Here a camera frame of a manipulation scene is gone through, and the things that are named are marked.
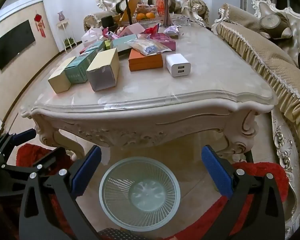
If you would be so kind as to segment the pink cardboard box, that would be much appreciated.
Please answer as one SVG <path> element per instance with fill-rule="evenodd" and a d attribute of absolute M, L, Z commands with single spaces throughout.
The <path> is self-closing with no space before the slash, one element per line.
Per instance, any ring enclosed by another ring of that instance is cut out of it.
<path fill-rule="evenodd" d="M 132 35 L 132 34 L 141 34 L 144 31 L 145 31 L 145 28 L 140 23 L 137 22 L 137 23 L 134 23 L 134 24 L 131 24 L 131 25 L 125 27 L 125 29 L 120 31 L 118 36 L 124 37 L 124 36 Z"/>

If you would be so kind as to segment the wall mounted black television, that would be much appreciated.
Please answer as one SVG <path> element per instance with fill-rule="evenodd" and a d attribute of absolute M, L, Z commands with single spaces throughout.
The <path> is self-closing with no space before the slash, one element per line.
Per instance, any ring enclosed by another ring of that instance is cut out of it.
<path fill-rule="evenodd" d="M 35 42 L 30 22 L 26 20 L 0 38 L 0 69 Z"/>

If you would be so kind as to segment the pale yellow box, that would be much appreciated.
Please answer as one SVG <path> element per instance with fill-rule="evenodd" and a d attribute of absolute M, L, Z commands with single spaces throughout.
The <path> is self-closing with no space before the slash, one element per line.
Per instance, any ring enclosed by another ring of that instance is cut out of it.
<path fill-rule="evenodd" d="M 48 82 L 56 94 L 65 92 L 71 87 L 71 82 L 65 73 L 65 69 L 75 58 L 73 56 L 63 61 L 49 77 Z"/>

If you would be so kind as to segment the cream box silver end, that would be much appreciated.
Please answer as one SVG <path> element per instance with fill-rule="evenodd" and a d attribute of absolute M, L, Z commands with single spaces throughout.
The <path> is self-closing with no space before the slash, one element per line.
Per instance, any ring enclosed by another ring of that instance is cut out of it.
<path fill-rule="evenodd" d="M 120 70 L 117 48 L 99 52 L 87 69 L 87 78 L 93 91 L 115 87 Z"/>

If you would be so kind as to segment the red fuzzy left sleeve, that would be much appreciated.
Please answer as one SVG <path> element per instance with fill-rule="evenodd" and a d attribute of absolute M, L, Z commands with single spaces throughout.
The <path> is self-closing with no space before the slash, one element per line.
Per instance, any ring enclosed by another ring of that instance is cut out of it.
<path fill-rule="evenodd" d="M 0 156 L 0 239 L 75 239 L 51 180 L 72 160 L 64 148 L 21 146 L 20 166 Z"/>

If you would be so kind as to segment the teal green carton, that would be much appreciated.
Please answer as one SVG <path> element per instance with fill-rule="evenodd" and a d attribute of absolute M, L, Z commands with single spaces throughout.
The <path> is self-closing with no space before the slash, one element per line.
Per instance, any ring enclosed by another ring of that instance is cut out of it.
<path fill-rule="evenodd" d="M 87 69 L 96 55 L 97 51 L 95 50 L 87 51 L 76 57 L 67 65 L 64 71 L 72 85 L 85 83 L 88 80 Z"/>

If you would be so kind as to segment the orange box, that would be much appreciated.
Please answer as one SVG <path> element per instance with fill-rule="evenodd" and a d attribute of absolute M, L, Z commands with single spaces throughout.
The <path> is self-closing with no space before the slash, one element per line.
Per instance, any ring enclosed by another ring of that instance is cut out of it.
<path fill-rule="evenodd" d="M 161 54 L 145 56 L 135 49 L 130 51 L 128 62 L 131 72 L 162 68 L 164 65 Z"/>

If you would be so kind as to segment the beige fringed sofa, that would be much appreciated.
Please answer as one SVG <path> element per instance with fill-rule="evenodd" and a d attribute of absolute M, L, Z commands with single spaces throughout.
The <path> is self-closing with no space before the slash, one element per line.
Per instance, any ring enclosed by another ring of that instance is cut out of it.
<path fill-rule="evenodd" d="M 213 32 L 225 40 L 276 93 L 271 112 L 273 142 L 278 162 L 289 179 L 286 239 L 300 229 L 300 13 L 277 9 L 271 0 L 252 0 L 253 13 L 225 3 Z M 282 15 L 290 29 L 283 41 L 272 42 L 260 31 L 261 20 Z"/>

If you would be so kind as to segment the clear snack wrapper pack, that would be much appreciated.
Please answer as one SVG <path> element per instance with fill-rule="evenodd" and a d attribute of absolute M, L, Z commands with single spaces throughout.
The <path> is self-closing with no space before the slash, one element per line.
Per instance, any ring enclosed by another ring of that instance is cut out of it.
<path fill-rule="evenodd" d="M 172 51 L 167 46 L 151 39 L 137 38 L 127 41 L 126 44 L 144 56 L 152 56 Z"/>

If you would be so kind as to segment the white side table vase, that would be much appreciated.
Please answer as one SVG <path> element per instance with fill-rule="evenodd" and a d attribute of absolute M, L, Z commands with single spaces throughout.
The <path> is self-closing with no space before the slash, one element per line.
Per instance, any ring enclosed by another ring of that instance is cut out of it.
<path fill-rule="evenodd" d="M 77 42 L 74 36 L 74 32 L 72 31 L 72 27 L 70 25 L 70 20 L 65 17 L 63 11 L 57 13 L 58 22 L 56 23 L 56 27 L 59 31 L 59 37 L 63 44 L 64 50 L 73 49 L 77 46 Z"/>

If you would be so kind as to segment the red fuzzy right sleeve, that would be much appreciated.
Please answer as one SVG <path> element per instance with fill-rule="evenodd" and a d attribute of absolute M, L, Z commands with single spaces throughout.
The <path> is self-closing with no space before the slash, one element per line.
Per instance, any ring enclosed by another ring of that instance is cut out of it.
<path fill-rule="evenodd" d="M 243 169 L 250 176 L 263 178 L 266 174 L 271 173 L 274 176 L 277 188 L 280 193 L 281 201 L 284 202 L 288 195 L 288 177 L 284 169 L 275 163 L 247 163 L 239 162 L 232 164 L 237 170 Z M 231 200 L 226 196 L 222 196 L 217 200 L 196 222 L 189 225 L 184 230 L 168 237 L 168 239 L 202 239 L 217 220 L 218 216 L 222 216 L 226 223 L 233 226 L 230 235 L 233 235 L 243 227 L 244 221 L 248 215 L 253 195 L 242 195 L 241 199 L 238 194 L 234 194 Z"/>

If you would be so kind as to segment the red chinese knot decoration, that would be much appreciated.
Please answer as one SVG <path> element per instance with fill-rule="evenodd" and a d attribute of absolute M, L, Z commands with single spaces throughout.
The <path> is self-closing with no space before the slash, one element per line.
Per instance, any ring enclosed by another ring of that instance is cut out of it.
<path fill-rule="evenodd" d="M 40 32 L 41 36 L 43 38 L 46 38 L 45 31 L 44 31 L 45 25 L 44 25 L 44 22 L 43 22 L 42 15 L 36 14 L 35 17 L 34 17 L 34 21 L 35 21 L 37 30 Z"/>

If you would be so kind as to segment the white usb charger block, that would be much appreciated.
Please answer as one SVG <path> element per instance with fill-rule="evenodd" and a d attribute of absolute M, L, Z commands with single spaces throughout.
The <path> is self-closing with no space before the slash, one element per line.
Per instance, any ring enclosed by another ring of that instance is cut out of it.
<path fill-rule="evenodd" d="M 172 77 L 187 76 L 191 72 L 191 64 L 181 54 L 166 55 L 165 66 Z"/>

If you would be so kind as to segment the purple foil snack bag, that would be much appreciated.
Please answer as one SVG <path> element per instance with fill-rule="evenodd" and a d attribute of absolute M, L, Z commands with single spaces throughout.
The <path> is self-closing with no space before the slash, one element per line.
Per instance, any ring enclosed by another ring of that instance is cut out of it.
<path fill-rule="evenodd" d="M 178 37 L 179 36 L 179 28 L 176 25 L 169 26 L 164 30 L 164 34 L 169 37 Z"/>

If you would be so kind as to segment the red snack bag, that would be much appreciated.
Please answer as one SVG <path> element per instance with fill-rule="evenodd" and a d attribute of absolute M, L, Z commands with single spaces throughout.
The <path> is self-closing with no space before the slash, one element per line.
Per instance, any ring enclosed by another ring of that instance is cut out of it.
<path fill-rule="evenodd" d="M 154 35 L 154 34 L 156 34 L 158 32 L 159 27 L 160 27 L 160 24 L 158 23 L 158 24 L 156 24 L 153 27 L 149 27 L 149 28 L 145 29 L 145 31 L 143 32 L 143 34 Z"/>

